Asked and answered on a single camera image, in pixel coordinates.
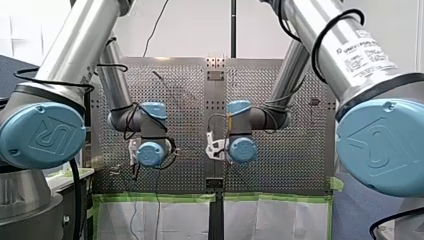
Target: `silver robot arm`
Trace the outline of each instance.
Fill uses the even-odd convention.
[[[362,26],[363,13],[343,9],[339,0],[266,2],[294,26],[315,72],[340,103],[342,163],[371,189],[423,196],[424,74],[399,69]]]
[[[108,123],[115,130],[124,132],[126,140],[139,132],[141,145],[137,150],[138,162],[145,167],[160,168],[161,163],[176,151],[174,140],[166,136],[165,104],[138,104],[131,100],[125,74],[119,67],[110,67],[119,63],[119,52],[117,42],[108,41],[98,65],[100,81],[111,110]]]
[[[76,1],[35,78],[19,84],[0,112],[2,165],[47,169],[80,151],[85,141],[85,87],[90,86],[99,59],[103,65],[119,61],[116,43],[105,44],[118,17],[126,15],[132,4],[132,0]],[[159,165],[172,149],[165,136],[165,105],[132,104],[117,68],[100,67],[99,74],[112,111],[110,124],[118,131],[141,132],[140,162]]]

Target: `blue cylinder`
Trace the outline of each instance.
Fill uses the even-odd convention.
[[[155,142],[143,143],[137,150],[137,160],[143,166],[157,167],[164,159],[164,149]]]
[[[423,104],[361,103],[340,121],[336,144],[343,165],[365,186],[391,196],[424,196]]]
[[[141,104],[144,110],[146,110],[152,117],[165,122],[166,115],[166,106],[160,102],[144,102]]]
[[[0,155],[19,168],[60,166],[81,150],[85,142],[81,115],[60,103],[29,105],[0,126]]]
[[[235,162],[248,163],[256,159],[258,148],[250,138],[239,137],[231,143],[229,154]]]
[[[232,101],[227,105],[230,116],[244,113],[252,108],[249,100]]]

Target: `metal frame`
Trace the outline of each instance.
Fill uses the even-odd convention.
[[[266,183],[260,172],[256,172],[252,174],[252,169],[255,170],[254,166],[258,163],[253,163],[251,166],[232,166],[228,168],[227,165],[220,161],[210,160],[206,153],[204,152],[204,146],[206,145],[206,132],[207,132],[207,122],[209,116],[213,113],[226,113],[226,104],[228,101],[236,100],[236,99],[250,99],[254,104],[258,105],[265,101],[274,84],[274,81],[277,77],[279,68],[281,66],[281,60],[246,60],[246,59],[222,59],[222,58],[208,58],[208,59],[200,59],[200,58],[182,58],[182,59],[156,59],[156,58],[126,58],[123,60],[123,63],[128,65],[130,70],[127,72],[126,77],[128,81],[129,88],[132,92],[132,97],[135,101],[146,101],[146,100],[164,100],[167,104],[168,115],[170,119],[167,122],[167,125],[170,129],[170,135],[173,136],[173,133],[176,133],[180,139],[177,140],[177,144],[182,147],[183,153],[184,149],[187,148],[188,143],[198,144],[195,147],[198,148],[198,151],[193,154],[189,154],[187,159],[179,160],[181,162],[177,162],[177,165],[169,170],[169,172],[161,173],[160,184],[169,184],[167,187],[163,187],[157,189],[158,192],[161,193],[169,193],[169,194],[184,194],[184,193],[214,193],[216,195],[216,201],[210,204],[210,216],[209,216],[209,240],[224,239],[224,198],[223,193],[225,191],[262,191],[262,192],[275,192],[275,193],[294,193],[294,194],[303,194],[303,195],[329,195],[331,194],[330,190],[330,182],[326,177],[330,177],[333,175],[333,166],[334,166],[334,138],[335,138],[335,109],[336,109],[336,101],[334,96],[332,95],[329,89],[322,85],[319,81],[317,81],[316,77],[309,72],[306,76],[305,85],[302,87],[305,88],[301,90],[297,97],[294,97],[294,100],[291,104],[294,104],[292,114],[292,125],[289,128],[278,131],[277,134],[273,136],[267,136],[262,132],[256,131],[254,133],[255,139],[259,141],[259,147],[263,146],[263,148],[267,149],[267,145],[272,144],[282,144],[284,141],[282,140],[296,140],[296,132],[302,132],[304,134],[304,139],[309,139],[311,142],[300,142],[303,143],[303,146],[300,148],[295,148],[293,151],[305,151],[301,152],[302,154],[309,154],[308,156],[316,156],[319,155],[321,158],[318,161],[306,161],[306,164],[316,164],[313,166],[308,166],[299,162],[298,165],[293,165],[293,162],[302,161],[305,156],[300,155],[296,157],[296,154],[289,155],[292,156],[291,159],[281,159],[281,163],[279,164],[287,164],[287,168],[295,168],[290,169],[289,174],[293,174],[297,171],[302,170],[302,168],[317,168],[318,176],[316,181],[317,184],[305,184],[305,185],[296,185],[294,184],[293,188],[275,188],[273,186],[268,187],[267,184],[257,184],[255,188],[246,188],[245,183],[243,181],[240,183],[237,181],[237,177],[239,177],[239,173],[230,172],[231,169],[235,167],[245,168],[249,170],[249,174],[245,174],[248,176],[247,179],[249,183]],[[196,108],[192,108],[193,102],[188,102],[184,104],[184,108],[180,109],[181,111],[188,111],[184,114],[174,115],[175,109],[179,106],[176,106],[173,99],[174,97],[169,97],[171,95],[169,93],[169,89],[162,84],[151,85],[149,82],[152,80],[154,75],[150,75],[152,70],[156,70],[159,74],[164,73],[165,80],[168,79],[172,83],[172,81],[176,81],[180,85],[194,87],[195,92],[186,93],[185,90],[181,90],[179,86],[174,86],[176,92],[173,94],[182,94],[181,96],[174,96],[175,98],[183,99],[185,95],[193,95],[195,98],[197,97],[195,104]],[[241,74],[240,79],[237,79],[237,74]],[[255,81],[259,81],[259,85],[257,85],[257,89],[252,89],[255,86]],[[122,139],[122,133],[115,132],[114,130],[105,130],[102,128],[107,127],[105,115],[108,113],[107,103],[105,101],[105,97],[102,96],[101,86],[99,85],[98,79],[94,79],[93,84],[95,84],[96,90],[91,95],[91,119],[92,119],[92,166],[98,168],[97,179],[94,181],[94,191],[96,193],[109,193],[109,192],[121,192],[123,190],[131,190],[131,191],[144,191],[144,192],[155,192],[154,189],[154,176],[152,175],[152,170],[142,169],[140,175],[143,176],[138,183],[137,188],[130,189],[128,186],[124,186],[125,189],[113,189],[114,186],[121,186],[119,184],[127,183],[128,185],[132,173],[131,169],[128,166],[129,164],[129,155],[127,150],[127,143],[124,143]],[[312,103],[314,100],[311,96],[308,96],[308,93],[318,94],[319,96],[315,96],[319,98],[319,105],[317,110],[314,111],[312,109]],[[259,94],[260,98],[255,98],[255,94]],[[311,107],[304,108],[304,105],[307,103],[307,100],[310,100]],[[304,111],[311,111],[311,113],[318,113],[319,116],[310,115],[310,119],[314,119],[319,121],[320,125],[318,126],[309,126],[306,129],[311,129],[309,133],[314,133],[315,135],[319,135],[317,138],[308,138],[308,131],[305,128],[302,128],[302,124],[298,124],[299,121],[302,121],[302,115]],[[222,139],[225,136],[225,119],[223,118],[214,118],[211,121],[211,127],[214,129],[214,135],[216,139]],[[175,124],[180,124],[180,131],[178,131],[178,126]],[[199,133],[195,133],[194,135],[184,135],[184,124],[186,125],[195,125],[196,131],[200,131]],[[113,139],[120,142],[113,142],[113,146],[111,146],[111,142],[108,142],[107,146],[105,146],[104,134],[111,135]],[[284,134],[292,134],[294,138],[284,138]],[[315,143],[316,149],[312,147],[312,145],[308,145],[309,143]],[[289,143],[286,144],[286,147],[293,147],[299,145],[299,143]],[[102,147],[106,148],[108,151],[105,155],[102,153]],[[284,149],[284,146],[277,146],[275,148],[268,149],[269,151],[273,151],[274,155],[265,155],[259,161],[263,161],[262,164],[269,164],[273,162],[267,162],[268,158],[275,158],[275,156],[279,156],[282,154],[280,149]],[[118,155],[111,154],[114,149],[118,152],[124,153],[124,158],[114,159],[114,156],[122,157]],[[192,172],[191,168],[187,168],[188,172],[184,172],[187,164],[196,164],[194,167],[198,168],[197,171]],[[197,188],[186,189],[181,185],[184,185],[184,181],[187,181],[189,184],[193,184],[190,182],[189,178],[193,178],[193,173],[195,180],[198,180]],[[278,172],[279,178],[281,178],[281,183],[284,182],[284,178],[286,177],[283,172]],[[107,178],[111,178],[111,181],[108,181],[107,184],[105,181]],[[177,179],[183,179],[179,182],[179,185],[175,185],[174,182]]]
[[[194,186],[194,183],[191,182],[191,189],[176,189],[178,188],[176,185],[162,187],[159,189],[159,192],[169,193],[169,194],[182,194],[182,193],[205,193],[211,190],[212,192],[216,192],[214,189],[209,189],[206,187],[206,179],[222,179],[224,175],[229,174],[229,185],[225,184],[227,187],[227,191],[232,192],[246,192],[246,191],[262,191],[262,192],[275,192],[275,193],[294,193],[294,194],[303,194],[303,195],[326,195],[330,191],[329,180],[324,179],[325,176],[333,175],[333,165],[334,165],[334,136],[335,136],[335,121],[334,121],[334,112],[336,108],[336,102],[334,97],[331,94],[331,91],[326,89],[325,85],[322,85],[319,81],[316,81],[315,77],[309,72],[307,74],[307,82],[302,87],[297,97],[295,96],[293,99],[293,108],[292,108],[292,126],[289,126],[287,129],[280,130],[277,134],[273,136],[268,136],[262,132],[256,131],[254,133],[255,139],[259,141],[259,147],[264,149],[264,151],[268,151],[266,149],[269,148],[269,151],[272,153],[268,155],[263,155],[265,159],[260,159],[259,163],[254,163],[252,165],[257,165],[259,168],[249,167],[249,166],[233,166],[232,169],[240,169],[247,170],[245,171],[245,176],[248,178],[246,181],[248,184],[255,185],[254,187],[243,187],[243,181],[240,179],[237,180],[239,173],[227,173],[226,169],[222,162],[212,161],[207,158],[204,153],[204,146],[206,144],[206,130],[207,130],[207,120],[210,114],[212,113],[225,113],[226,104],[230,100],[235,99],[250,99],[255,105],[259,105],[261,101],[266,100],[268,97],[267,94],[272,89],[273,81],[275,81],[275,76],[278,74],[279,67],[281,66],[281,60],[253,60],[253,59],[221,59],[221,58],[182,58],[182,59],[156,59],[156,58],[125,58],[123,60],[124,64],[127,64],[130,67],[130,71],[127,73],[127,79],[130,85],[130,89],[132,91],[132,95],[137,101],[146,101],[149,99],[165,99],[167,101],[168,109],[169,109],[169,121],[168,126],[170,127],[170,135],[176,132],[180,139],[177,140],[177,144],[179,144],[183,148],[186,148],[186,144],[192,141],[195,141],[194,145],[190,145],[191,148],[199,148],[197,150],[187,150],[189,151],[188,158],[182,160],[182,164],[185,166],[189,166],[188,164],[198,164],[198,165],[190,165],[190,167],[199,168],[195,171],[196,179],[199,180]],[[165,81],[167,80],[167,76],[170,77],[167,84],[172,81],[179,81],[178,84],[184,85],[186,87],[192,87],[191,85],[197,86],[196,92],[194,93],[197,97],[196,101],[187,104],[183,104],[184,108],[187,105],[196,105],[193,109],[187,109],[188,112],[184,114],[175,115],[176,106],[172,103],[172,99],[167,96],[169,95],[168,90],[164,89],[160,83],[156,85],[143,85],[143,84],[152,84],[151,81],[154,80],[154,75],[150,75],[149,71],[157,70],[159,73],[161,71],[166,75]],[[208,72],[213,71],[215,76],[216,72],[223,72],[224,79],[212,80],[208,79]],[[231,74],[239,74],[239,78],[235,79],[235,77],[231,77]],[[135,82],[135,79],[139,79],[137,81],[145,81],[143,83]],[[96,87],[98,87],[98,81],[94,81]],[[134,84],[140,84],[143,88],[135,87]],[[256,89],[251,89],[252,86],[258,86]],[[181,90],[178,86],[174,86],[172,91],[176,91],[174,94],[186,94],[184,90]],[[318,94],[317,96],[308,96],[310,93]],[[176,98],[185,98],[186,96],[175,96]],[[317,97],[320,99],[319,106],[314,108],[313,106],[307,106],[306,104],[309,101],[309,98]],[[110,154],[104,156],[102,154],[101,148],[102,141],[104,140],[103,136],[104,131],[108,132],[109,135],[113,135],[114,139],[118,142],[114,142],[113,148],[125,152],[127,154],[126,143],[124,143],[122,139],[122,133],[114,132],[113,130],[102,130],[101,127],[106,126],[105,114],[107,114],[108,109],[105,107],[106,102],[104,97],[99,95],[99,91],[93,92],[91,96],[91,104],[92,104],[92,166],[95,168],[100,168],[98,175],[100,178],[113,178],[112,181],[121,181],[121,183],[125,183],[122,179],[122,176],[130,178],[132,175],[131,169],[128,166],[129,158],[127,160],[126,156],[123,157],[123,161],[119,161],[119,159],[111,159]],[[305,124],[308,122],[299,122],[303,121],[302,118],[317,118],[314,119],[319,122],[319,125],[310,126],[310,131],[306,131],[308,129],[305,127]],[[180,124],[179,130],[174,131],[176,129],[175,124]],[[184,126],[190,124],[196,124],[195,130],[200,131],[199,133],[192,133],[192,135],[184,135]],[[220,118],[214,118],[212,121],[212,127],[215,130],[216,138],[224,137],[224,129],[225,129],[225,120]],[[302,133],[301,140],[296,142],[296,138],[300,135],[297,133]],[[293,153],[302,153],[302,156],[298,156]],[[280,162],[275,162],[276,156],[287,156],[290,157],[288,159],[281,159]],[[311,159],[315,156],[318,156],[317,161],[311,161]],[[274,158],[273,162],[267,162],[268,158]],[[114,161],[115,165],[110,165],[110,161]],[[278,171],[285,168],[291,168],[290,171],[282,171],[277,172],[276,178],[279,182],[272,182],[268,184],[266,179],[264,179],[264,174],[269,169],[267,169],[266,164],[278,164]],[[305,168],[316,168],[318,170],[314,170],[311,174],[315,174],[316,178],[309,179],[309,182],[305,184],[293,184],[292,187],[284,186],[284,181],[296,181],[297,178],[290,178],[297,174],[298,170],[302,170]],[[167,184],[174,182],[176,179],[185,179],[181,180],[179,184],[186,184],[184,181],[187,180],[187,175],[192,175],[192,170],[185,169],[184,167],[176,167],[174,170],[170,169],[170,173],[164,172],[161,174],[161,178],[163,184]],[[155,191],[154,189],[154,175],[149,173],[151,170],[142,169],[141,175],[144,176],[143,179],[140,180],[141,187],[137,190],[140,191]],[[119,172],[121,177],[116,177],[115,173]],[[105,192],[120,192],[128,189],[111,189],[109,188],[107,191],[102,188],[96,188],[96,192],[105,193]]]
[[[227,101],[248,99],[253,105],[263,103],[271,93],[272,79],[277,77],[281,63],[281,60],[228,59]],[[289,127],[272,136],[254,132],[259,160],[231,167],[228,191],[329,193],[329,179],[325,176],[333,175],[336,102],[328,87],[318,81],[311,70],[305,78],[303,87],[290,103],[293,107]],[[312,98],[319,99],[318,106],[308,105]]]

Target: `wire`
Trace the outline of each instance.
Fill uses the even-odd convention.
[[[127,114],[127,117],[125,119],[125,129],[124,129],[124,140],[129,140],[135,135],[135,131],[131,129],[131,122],[134,119],[135,113],[137,112],[137,109],[139,107],[139,104],[134,102],[129,107],[133,107],[133,111],[131,114]],[[127,136],[128,131],[132,132],[130,136]]]
[[[399,219],[399,218],[404,218],[404,217],[408,217],[408,216],[417,216],[417,215],[421,215],[421,214],[424,214],[424,207],[412,209],[412,210],[405,211],[405,212],[400,212],[400,213],[385,217],[385,218],[380,219],[377,222],[371,224],[371,226],[369,228],[369,233],[370,233],[372,239],[376,240],[377,237],[375,236],[374,231],[381,224],[384,224],[386,222],[396,220],[396,219]]]
[[[133,172],[133,178],[132,178],[132,180],[133,180],[133,183],[134,183],[134,186],[133,186],[133,191],[135,192],[136,190],[137,190],[137,185],[136,185],[136,183],[137,183],[137,179],[138,179],[138,174],[140,173],[140,165],[138,165],[138,167],[137,167],[137,169],[136,169],[136,165],[134,164],[133,166],[132,166],[132,172]],[[131,217],[131,220],[130,220],[130,232],[131,232],[131,235],[133,235],[137,240],[139,240],[139,238],[137,237],[137,235],[134,233],[134,230],[133,230],[133,223],[134,223],[134,219],[135,219],[135,215],[137,214],[137,201],[134,201],[134,213],[133,213],[133,215],[132,215],[132,217]]]
[[[156,119],[155,117],[153,117],[146,109],[144,109],[142,106],[139,105],[139,108],[141,109],[141,111],[143,111],[147,116],[149,116],[152,120],[154,120],[157,124],[159,124],[163,130],[165,130],[165,133],[168,132],[168,128],[165,126],[165,124],[163,124],[161,121],[159,121],[158,119]]]
[[[327,81],[324,79],[324,77],[321,74],[321,71],[319,70],[319,62],[318,62],[318,54],[319,49],[321,47],[322,41],[324,40],[324,37],[327,35],[329,31],[341,20],[347,19],[347,18],[353,18],[352,16],[348,16],[350,14],[356,14],[360,18],[360,24],[365,24],[365,15],[361,10],[358,9],[349,9],[341,13],[340,15],[336,16],[335,18],[331,19],[325,28],[321,31],[320,34],[318,34],[317,39],[315,40],[315,43],[312,47],[311,51],[311,65],[312,70],[314,71],[315,75],[318,77],[321,82],[327,84]]]
[[[136,189],[135,183],[137,182],[137,180],[133,180],[133,182],[134,182],[134,189]],[[134,213],[130,220],[130,232],[131,232],[131,235],[133,235],[136,240],[139,240],[138,236],[134,233],[134,229],[133,229],[133,223],[134,223],[134,219],[136,215],[137,215],[137,199],[134,201]]]
[[[9,98],[0,98],[0,110],[3,110],[6,107]]]
[[[97,64],[97,67],[119,67],[119,68],[122,68],[121,69],[122,72],[128,71],[128,66],[124,64],[119,64],[119,63],[102,63],[102,64]]]
[[[290,26],[289,26],[288,22],[286,20],[283,20],[283,14],[281,12],[281,4],[282,4],[282,2],[283,1],[279,1],[279,6],[278,6],[278,10],[277,10],[278,23],[280,24],[280,26],[283,29],[283,31],[287,35],[289,35],[289,37],[293,38],[294,40],[296,40],[298,42],[302,42],[298,36],[294,35],[291,32],[291,29],[290,29]]]
[[[85,88],[85,93],[90,93],[94,90],[94,86],[91,84],[85,84],[85,83],[69,83],[69,82],[58,82],[58,81],[46,81],[46,80],[38,80],[32,77],[26,77],[22,74],[31,73],[31,72],[37,72],[39,68],[28,68],[28,69],[21,69],[13,73],[13,76],[16,78],[27,80],[39,84],[51,84],[51,85],[60,85],[60,86],[70,86],[70,87],[80,87]]]
[[[155,240],[158,239],[158,231],[159,231],[159,219],[160,219],[160,200],[159,200],[159,179],[160,179],[160,173],[161,170],[159,169],[158,171],[158,176],[156,177],[156,184],[155,184],[155,197],[156,197],[156,201],[158,202],[158,212],[157,212],[157,217],[156,217],[156,231],[155,231]]]
[[[155,26],[154,26],[154,28],[153,28],[153,31],[152,31],[152,33],[150,34],[150,37],[147,39],[147,42],[146,42],[146,48],[144,49],[143,57],[146,57],[147,50],[149,49],[149,43],[150,43],[150,40],[153,38],[153,35],[154,35],[154,34],[155,34],[155,32],[156,32],[156,28],[157,28],[157,26],[158,26],[158,24],[159,24],[160,19],[162,18],[162,14],[163,14],[163,12],[165,11],[166,5],[168,5],[168,2],[169,2],[169,0],[166,0],[166,1],[165,1],[165,4],[163,5],[162,10],[160,11],[159,17],[158,17],[158,19],[156,20],[156,23],[155,23]]]
[[[211,120],[212,120],[214,117],[227,118],[227,115],[225,115],[225,114],[221,114],[221,113],[214,113],[214,114],[211,114],[211,115],[209,116],[209,118],[208,118],[208,132],[211,130]]]
[[[109,40],[107,40],[105,47],[109,46],[109,44],[116,42],[118,40],[116,37],[111,37]]]
[[[79,240],[82,234],[81,218],[82,218],[82,200],[81,200],[81,182],[79,178],[78,166],[75,158],[69,161],[72,169],[72,178],[74,180],[74,201],[75,201],[75,220],[74,220],[74,240]]]
[[[276,133],[277,132],[277,129],[278,129],[278,122],[277,122],[277,119],[275,119],[275,117],[274,117],[274,115],[272,115],[272,113],[270,113],[266,108],[264,108],[264,107],[252,107],[252,108],[256,108],[256,109],[259,109],[259,110],[261,110],[262,112],[264,112],[266,115],[268,115],[268,117],[270,117],[271,118],[271,120],[272,120],[272,122],[273,122],[273,124],[274,124],[274,129],[272,129],[272,132],[268,132],[266,129],[264,129],[264,132],[265,133],[267,133],[267,134],[274,134],[274,133]]]
[[[116,111],[121,111],[124,109],[128,109],[128,108],[133,108],[133,111],[130,114],[127,114],[127,117],[125,119],[125,129],[124,129],[124,140],[129,140],[132,137],[134,137],[134,135],[136,134],[135,131],[133,131],[131,129],[131,122],[134,119],[135,113],[137,112],[137,110],[141,110],[143,111],[147,116],[149,116],[149,118],[151,118],[152,120],[154,120],[157,124],[159,124],[164,130],[165,132],[168,132],[168,128],[158,119],[156,119],[155,117],[153,117],[146,109],[144,109],[139,103],[137,102],[133,102],[131,105],[126,106],[126,107],[122,107],[122,108],[116,108],[116,109],[112,109],[110,110],[111,112],[116,112]]]

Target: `metal pegboard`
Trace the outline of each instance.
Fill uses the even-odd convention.
[[[226,190],[232,192],[310,195],[329,190],[326,176],[332,175],[333,168],[335,102],[312,72],[293,98],[290,126],[274,135],[255,132],[259,159],[247,166],[235,164],[220,171],[219,165],[211,164],[213,161],[204,153],[208,116],[225,112],[231,100],[248,99],[254,105],[262,104],[272,90],[282,61],[226,59],[225,67],[220,66],[224,67],[223,85],[207,79],[211,68],[207,59],[127,58],[123,63],[129,66],[126,76],[133,100],[165,102],[169,135],[182,148],[177,163],[161,173],[159,192],[204,193],[206,177],[224,175]],[[162,75],[165,84],[152,71]],[[107,125],[109,109],[101,87],[98,89],[100,92],[92,95],[92,162],[103,167],[97,173],[94,190],[154,192],[156,171],[142,168],[138,183],[131,183],[128,143],[122,133]],[[311,105],[312,99],[319,99],[320,104]],[[216,121],[213,127],[224,128],[222,119]]]
[[[247,99],[260,106],[270,96],[281,60],[226,61],[227,102]],[[225,169],[229,192],[262,191],[324,194],[329,190],[334,148],[334,99],[312,71],[290,103],[289,127],[267,134],[255,131],[258,160]]]
[[[159,192],[204,193],[204,79],[205,59],[127,58],[126,73],[133,101],[159,101],[166,104],[168,135],[176,140],[181,155],[175,164],[160,173]],[[164,78],[160,81],[152,71]],[[97,193],[138,190],[156,191],[156,170],[141,168],[137,184],[133,184],[129,167],[128,142],[123,134],[108,126],[106,99],[100,88],[98,122],[99,144],[104,167],[98,172],[94,189]]]

